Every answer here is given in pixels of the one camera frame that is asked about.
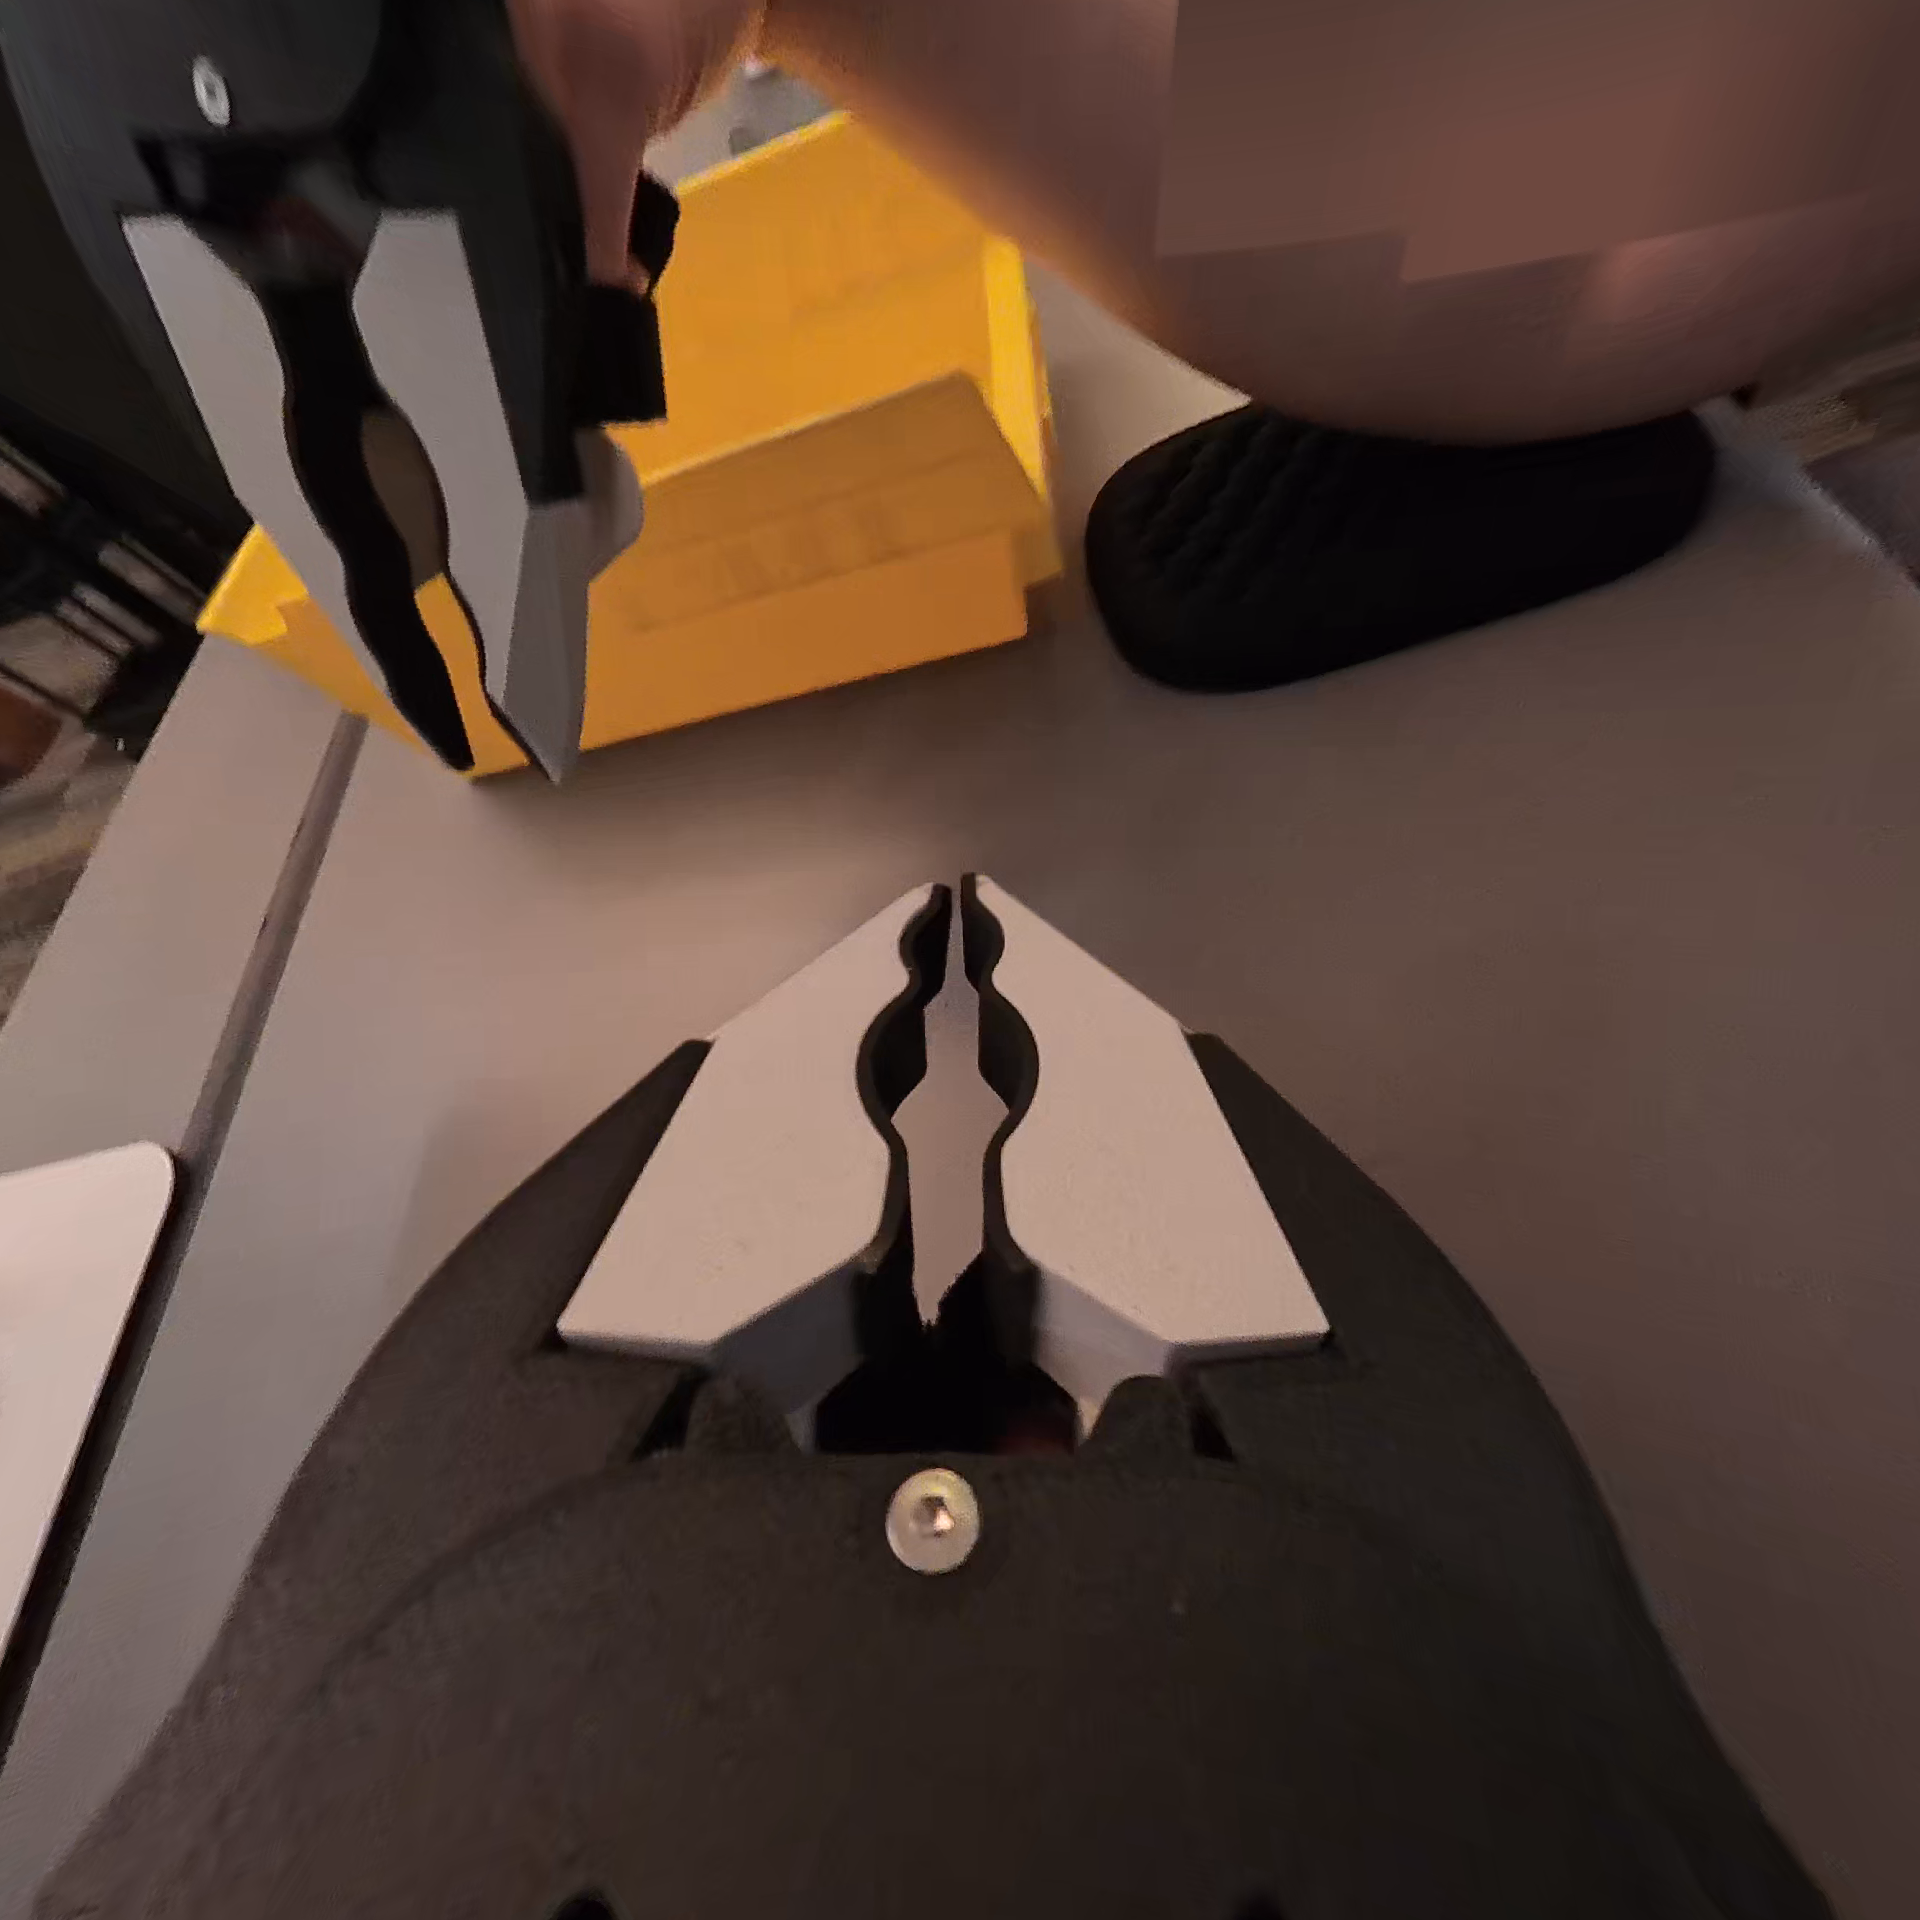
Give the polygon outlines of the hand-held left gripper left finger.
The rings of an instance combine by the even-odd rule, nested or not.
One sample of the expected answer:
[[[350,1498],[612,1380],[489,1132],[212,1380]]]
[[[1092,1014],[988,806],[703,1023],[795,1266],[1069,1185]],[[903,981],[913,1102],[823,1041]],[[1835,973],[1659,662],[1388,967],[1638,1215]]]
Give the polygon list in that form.
[[[925,882],[708,1037],[581,1285],[569,1346],[817,1400],[920,1334],[905,1142],[952,890]]]

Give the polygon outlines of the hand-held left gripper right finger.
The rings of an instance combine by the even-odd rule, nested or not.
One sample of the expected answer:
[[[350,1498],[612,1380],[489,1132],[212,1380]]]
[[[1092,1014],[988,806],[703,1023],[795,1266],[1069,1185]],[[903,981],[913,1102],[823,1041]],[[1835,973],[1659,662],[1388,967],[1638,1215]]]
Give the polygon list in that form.
[[[961,886],[981,1074],[1006,1120],[988,1250],[1035,1365],[1078,1406],[1124,1380],[1318,1348],[1331,1321],[1192,1032],[988,876]]]

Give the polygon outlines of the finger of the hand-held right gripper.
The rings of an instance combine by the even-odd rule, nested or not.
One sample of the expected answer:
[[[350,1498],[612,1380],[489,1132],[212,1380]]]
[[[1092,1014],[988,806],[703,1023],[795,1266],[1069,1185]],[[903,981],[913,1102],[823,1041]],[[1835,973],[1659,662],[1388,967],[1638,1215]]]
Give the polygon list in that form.
[[[582,478],[540,495],[520,476],[455,214],[383,209],[351,293],[383,392],[438,493],[443,578],[461,604],[483,688],[550,784],[584,726],[589,506]]]
[[[373,374],[344,280],[257,290],[174,214],[123,233],[231,490],[405,726],[467,774],[464,709],[416,600],[447,562],[440,488]]]

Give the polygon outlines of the yellow plastic bin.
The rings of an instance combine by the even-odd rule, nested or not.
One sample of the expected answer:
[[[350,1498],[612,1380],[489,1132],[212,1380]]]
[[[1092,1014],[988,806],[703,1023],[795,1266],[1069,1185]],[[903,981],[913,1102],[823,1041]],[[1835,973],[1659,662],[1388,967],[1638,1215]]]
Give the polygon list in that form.
[[[1020,246],[845,111],[679,185],[582,749],[991,649],[1062,568]]]

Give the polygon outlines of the person's right forearm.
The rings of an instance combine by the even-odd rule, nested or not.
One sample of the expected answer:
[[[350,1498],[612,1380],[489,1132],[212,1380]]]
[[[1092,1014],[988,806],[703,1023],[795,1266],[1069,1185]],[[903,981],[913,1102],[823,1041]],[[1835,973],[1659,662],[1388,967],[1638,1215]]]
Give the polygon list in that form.
[[[1175,5],[779,1],[758,50],[1153,336]]]

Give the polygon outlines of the person's right hand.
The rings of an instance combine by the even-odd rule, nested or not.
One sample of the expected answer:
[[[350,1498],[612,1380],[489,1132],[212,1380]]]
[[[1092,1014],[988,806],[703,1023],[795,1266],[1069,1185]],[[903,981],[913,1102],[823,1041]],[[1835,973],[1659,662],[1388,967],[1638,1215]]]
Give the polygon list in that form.
[[[572,156],[591,280],[641,294],[630,248],[648,144],[753,52],[764,1],[510,1],[519,58]]]

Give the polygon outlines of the black wrist rest pad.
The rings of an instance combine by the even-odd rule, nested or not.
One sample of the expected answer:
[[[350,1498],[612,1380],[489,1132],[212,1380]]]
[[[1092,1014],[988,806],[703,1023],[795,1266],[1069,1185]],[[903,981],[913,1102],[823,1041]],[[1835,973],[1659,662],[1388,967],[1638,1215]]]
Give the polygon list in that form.
[[[1087,592],[1148,681],[1283,688],[1616,584],[1694,534],[1716,468],[1695,413],[1447,446],[1243,401],[1103,481]]]

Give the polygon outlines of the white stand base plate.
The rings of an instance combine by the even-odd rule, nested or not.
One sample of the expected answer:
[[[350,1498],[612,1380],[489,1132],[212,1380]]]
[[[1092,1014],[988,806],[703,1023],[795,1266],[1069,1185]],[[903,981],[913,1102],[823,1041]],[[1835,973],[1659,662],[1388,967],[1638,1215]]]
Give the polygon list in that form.
[[[1,1638],[13,1637],[175,1194],[121,1142],[1,1177]]]

